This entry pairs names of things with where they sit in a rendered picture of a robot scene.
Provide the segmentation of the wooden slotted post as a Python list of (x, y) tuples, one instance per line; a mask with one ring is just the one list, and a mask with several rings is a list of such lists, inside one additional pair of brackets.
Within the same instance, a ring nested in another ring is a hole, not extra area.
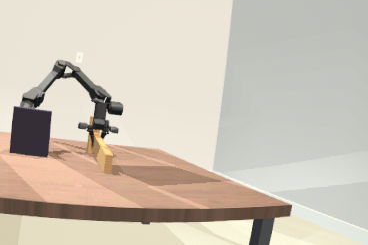
[[(92, 125), (92, 122), (93, 122), (93, 116), (90, 116), (89, 125)], [(99, 133), (99, 135), (100, 135), (100, 130), (95, 130), (95, 129), (93, 129), (93, 131), (94, 131), (95, 133)], [(87, 150), (86, 150), (86, 152), (87, 152), (87, 153), (94, 153), (94, 151), (93, 151), (93, 149), (92, 149), (91, 145), (92, 145), (92, 140), (91, 140), (91, 136), (90, 136), (90, 133), (89, 133), (89, 136), (88, 136), (88, 143), (87, 143)], [(94, 154), (95, 154), (95, 153), (94, 153)]]

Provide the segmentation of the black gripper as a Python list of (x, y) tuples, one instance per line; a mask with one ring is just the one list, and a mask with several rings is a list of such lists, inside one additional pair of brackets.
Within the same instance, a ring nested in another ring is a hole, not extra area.
[[(98, 117), (99, 120), (101, 120), (102, 118), (104, 118), (104, 120), (106, 119), (106, 114), (102, 114), (102, 113), (97, 113), (97, 112), (94, 112), (94, 117)], [(94, 120), (94, 117), (93, 117), (93, 120)], [(95, 118), (96, 118), (95, 117)], [(92, 140), (92, 145), (93, 145), (93, 135), (94, 135), (94, 126), (92, 125), (89, 125), (88, 123), (86, 122), (79, 122), (79, 125), (78, 125), (78, 128), (79, 129), (88, 129), (87, 131), (90, 133), (90, 136), (91, 136), (91, 140)], [(109, 134), (109, 131), (111, 131), (112, 133), (118, 133), (118, 128), (116, 127), (105, 127), (104, 130), (101, 131), (101, 138), (102, 140), (104, 139), (104, 137)]]

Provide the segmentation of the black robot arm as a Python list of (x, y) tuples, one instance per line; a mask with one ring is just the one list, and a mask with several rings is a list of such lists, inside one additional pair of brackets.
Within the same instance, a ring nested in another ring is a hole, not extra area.
[[(70, 67), (73, 71), (71, 73), (64, 73), (66, 66)], [(92, 99), (91, 101), (95, 103), (94, 112), (106, 114), (108, 111), (108, 114), (122, 115), (124, 107), (121, 102), (112, 101), (112, 96), (104, 88), (96, 86), (79, 67), (74, 66), (72, 63), (65, 60), (57, 60), (52, 72), (42, 80), (38, 87), (34, 87), (30, 91), (23, 93), (23, 98), (19, 107), (33, 109), (37, 108), (37, 106), (39, 107), (44, 101), (46, 90), (56, 81), (56, 79), (60, 78), (75, 78), (81, 86), (88, 91), (89, 96)], [(104, 130), (105, 127), (109, 128), (109, 120), (104, 120), (104, 118), (99, 120), (98, 117), (95, 117), (92, 122), (92, 126), (94, 126), (95, 130)]]

